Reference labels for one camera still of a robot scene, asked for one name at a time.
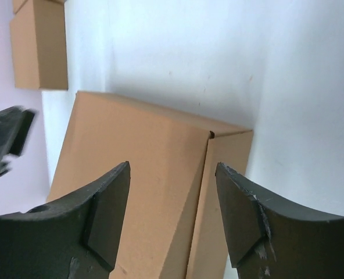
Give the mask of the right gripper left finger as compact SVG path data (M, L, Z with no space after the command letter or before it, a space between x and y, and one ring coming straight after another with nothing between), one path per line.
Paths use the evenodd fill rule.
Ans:
M28 212L0 215L0 278L108 278L116 266L131 167Z

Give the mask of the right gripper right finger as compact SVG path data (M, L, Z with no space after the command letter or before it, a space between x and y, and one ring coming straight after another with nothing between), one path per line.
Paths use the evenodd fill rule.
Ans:
M216 185L239 278L344 278L344 217L292 202L224 163Z

